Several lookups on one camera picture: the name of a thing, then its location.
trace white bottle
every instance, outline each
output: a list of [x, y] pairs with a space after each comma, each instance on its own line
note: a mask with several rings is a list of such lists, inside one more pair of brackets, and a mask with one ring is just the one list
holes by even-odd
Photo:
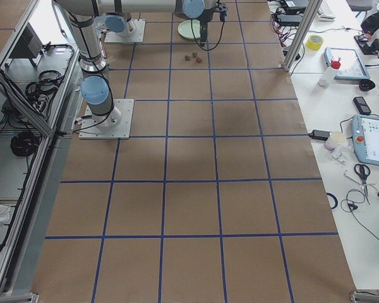
[[320, 78], [320, 80], [318, 80], [318, 84], [324, 88], [328, 87], [330, 82], [333, 81], [340, 67], [341, 67], [340, 59], [338, 61], [332, 60], [331, 65], [322, 74], [322, 77]]

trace keyboard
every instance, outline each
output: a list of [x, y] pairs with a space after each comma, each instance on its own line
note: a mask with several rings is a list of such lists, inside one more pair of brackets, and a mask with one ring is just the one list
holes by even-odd
[[333, 22], [335, 20], [335, 15], [332, 10], [328, 7], [327, 1], [323, 0], [318, 11], [317, 20], [323, 22]]

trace tablet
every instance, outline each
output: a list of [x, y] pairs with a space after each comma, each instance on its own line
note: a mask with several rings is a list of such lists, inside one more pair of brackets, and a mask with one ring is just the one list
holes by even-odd
[[355, 115], [351, 127], [354, 152], [358, 160], [379, 165], [379, 117]]
[[340, 58], [341, 67], [335, 75], [336, 80], [359, 81], [371, 78], [356, 49], [326, 47], [324, 50], [324, 58], [327, 66], [330, 66], [332, 59], [338, 60], [338, 58]]

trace blue joint cap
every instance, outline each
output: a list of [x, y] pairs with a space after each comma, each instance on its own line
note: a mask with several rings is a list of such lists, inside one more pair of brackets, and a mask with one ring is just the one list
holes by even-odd
[[184, 0], [183, 12], [191, 19], [199, 17], [205, 9], [205, 2], [203, 0]]
[[99, 76], [89, 76], [80, 85], [84, 100], [92, 105], [99, 105], [108, 98], [109, 89], [105, 80]]
[[107, 18], [105, 18], [105, 25], [112, 32], [121, 33], [126, 28], [126, 21], [121, 16], [108, 15]]

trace red bottle cap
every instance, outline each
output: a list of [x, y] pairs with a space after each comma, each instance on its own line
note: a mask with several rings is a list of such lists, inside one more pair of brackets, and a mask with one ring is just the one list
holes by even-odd
[[339, 58], [338, 61], [331, 60], [331, 67], [334, 69], [339, 69], [341, 67], [340, 59], [341, 58]]

